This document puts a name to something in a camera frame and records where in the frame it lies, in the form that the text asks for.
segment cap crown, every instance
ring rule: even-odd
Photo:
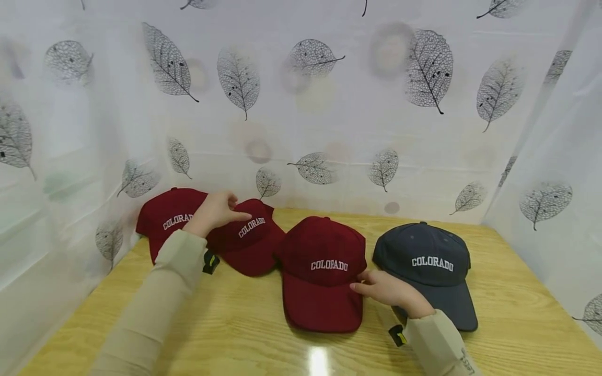
[[[276,256],[284,271],[319,286],[355,281],[367,265],[365,238],[330,218],[308,217],[285,236]]]
[[[192,188],[172,188],[142,206],[136,232],[149,238],[167,239],[184,227],[206,197],[207,193]]]
[[[374,262],[423,285],[456,286],[470,269],[470,254],[457,235],[421,222],[384,233],[376,242]]]
[[[207,236],[207,246],[215,253],[246,248],[265,238],[276,225],[272,220],[274,208],[258,199],[236,205],[234,211],[249,213],[249,221],[230,222],[212,230]]]

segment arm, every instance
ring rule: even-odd
[[[216,227],[251,218],[233,211],[237,200],[231,192],[210,194],[184,228],[171,234],[155,267],[109,333],[90,376],[153,373],[173,318],[203,270],[205,237]]]
[[[404,333],[428,376],[479,376],[451,320],[415,288],[384,271],[366,270],[352,283],[355,292],[408,313]]]

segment baseball cap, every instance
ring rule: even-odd
[[[362,296],[349,286],[366,269],[365,238],[330,218],[308,217],[286,235],[282,264],[284,314],[293,326],[348,333],[362,322]]]
[[[459,236],[426,222],[404,224],[376,241],[372,261],[420,291],[458,330],[475,331],[479,326],[465,280],[470,254]],[[407,316],[399,307],[394,310]]]
[[[149,238],[153,264],[169,235],[190,221],[206,197],[207,193],[192,188],[172,188],[142,206],[136,232]]]
[[[249,213],[249,221],[230,222],[207,235],[207,247],[245,276],[255,277],[276,265],[273,253],[284,231],[273,221],[274,208],[258,199],[236,205],[237,212]]]

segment navy blue baseball cap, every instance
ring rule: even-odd
[[[404,224],[376,241],[372,261],[420,291],[458,330],[475,331],[479,326],[465,280],[470,254],[459,236],[426,222]],[[393,309],[407,317],[402,308]]]

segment cap brim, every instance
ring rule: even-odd
[[[220,252],[220,256],[234,270],[249,277],[261,276],[276,266],[274,252],[284,238],[284,231],[273,226],[269,235],[244,249]]]
[[[283,271],[282,301],[289,322],[304,330],[350,333],[362,323],[364,302],[349,283],[317,286]]]
[[[474,311],[473,299],[470,297],[466,281],[463,281],[456,286],[428,286],[409,279],[397,278],[408,282],[423,294],[433,308],[443,311],[458,330],[477,330],[479,322]],[[393,307],[393,309],[405,317],[408,316],[408,314],[399,307]]]

